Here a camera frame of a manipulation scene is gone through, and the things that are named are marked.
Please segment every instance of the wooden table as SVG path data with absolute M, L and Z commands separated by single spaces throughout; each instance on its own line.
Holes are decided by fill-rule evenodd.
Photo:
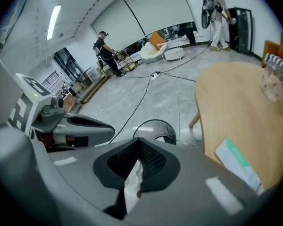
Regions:
M 278 102 L 269 101 L 259 87 L 263 72 L 242 62 L 204 70 L 195 93 L 198 114 L 189 127 L 200 118 L 204 153 L 220 164 L 215 150 L 230 138 L 269 189 L 283 176 L 283 91 Z

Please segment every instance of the fluorescent light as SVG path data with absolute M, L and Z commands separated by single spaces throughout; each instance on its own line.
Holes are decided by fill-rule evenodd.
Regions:
M 60 12 L 61 7 L 62 7 L 61 5 L 57 5 L 53 8 L 51 18 L 50 18 L 50 22 L 49 22 L 46 40 L 50 40 L 52 38 L 53 30 L 55 28 L 56 20 L 58 18 L 58 13 Z

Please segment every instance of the glass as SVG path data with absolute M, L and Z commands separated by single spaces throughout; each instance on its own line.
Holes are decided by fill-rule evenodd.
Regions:
M 270 101 L 278 101 L 279 93 L 283 89 L 283 69 L 280 65 L 272 61 L 266 62 L 260 88 Z

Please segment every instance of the white chair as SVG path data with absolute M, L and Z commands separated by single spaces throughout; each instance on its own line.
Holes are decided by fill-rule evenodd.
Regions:
M 159 51 L 157 51 L 155 49 L 155 47 L 150 43 L 150 42 L 147 42 L 145 44 L 144 47 L 142 47 L 141 49 L 141 52 L 140 52 L 140 57 L 142 58 L 142 61 L 147 63 L 147 64 L 151 64 L 151 63 L 154 63 L 158 60 L 161 60 L 162 59 L 162 54 L 164 52 L 166 52 L 168 50 L 168 45 L 165 44 L 163 45 Z

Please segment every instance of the black shirt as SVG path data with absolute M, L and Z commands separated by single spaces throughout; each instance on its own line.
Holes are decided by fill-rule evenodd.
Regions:
M 112 54 L 106 50 L 103 45 L 105 45 L 105 42 L 103 39 L 101 38 L 98 38 L 98 40 L 95 42 L 96 44 L 96 47 L 98 47 L 98 49 L 100 50 L 100 56 L 103 58 L 103 59 L 110 59 L 112 57 Z

